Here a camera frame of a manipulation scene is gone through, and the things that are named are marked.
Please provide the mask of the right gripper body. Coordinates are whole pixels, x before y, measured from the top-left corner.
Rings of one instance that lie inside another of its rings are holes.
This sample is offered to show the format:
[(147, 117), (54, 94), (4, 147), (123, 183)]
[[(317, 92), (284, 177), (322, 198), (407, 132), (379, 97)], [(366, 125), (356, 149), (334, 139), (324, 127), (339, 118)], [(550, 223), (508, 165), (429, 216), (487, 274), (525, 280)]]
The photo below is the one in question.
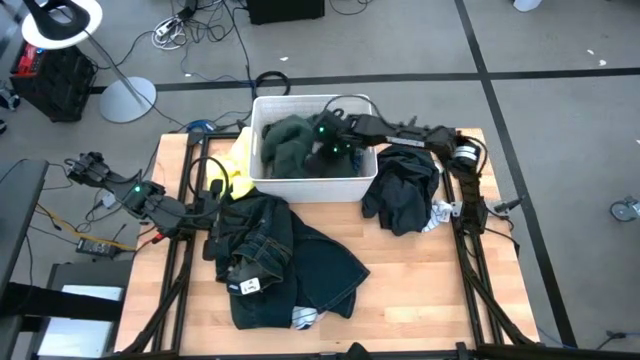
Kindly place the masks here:
[(315, 155), (324, 161), (335, 162), (354, 154), (355, 147), (346, 139), (350, 127), (343, 110), (323, 110), (313, 120), (315, 141), (320, 144)]

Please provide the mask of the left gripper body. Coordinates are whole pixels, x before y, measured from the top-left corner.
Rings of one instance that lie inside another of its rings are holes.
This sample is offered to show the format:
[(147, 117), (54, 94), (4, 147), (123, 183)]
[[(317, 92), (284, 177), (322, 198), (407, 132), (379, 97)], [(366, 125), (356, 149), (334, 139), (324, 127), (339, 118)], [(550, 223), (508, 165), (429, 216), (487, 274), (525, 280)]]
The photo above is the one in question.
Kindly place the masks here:
[(217, 220), (220, 207), (220, 197), (224, 194), (224, 181), (212, 180), (208, 190), (198, 193), (200, 209), (204, 216), (199, 220), (202, 230), (207, 232), (202, 250), (203, 260), (214, 260), (216, 256)]

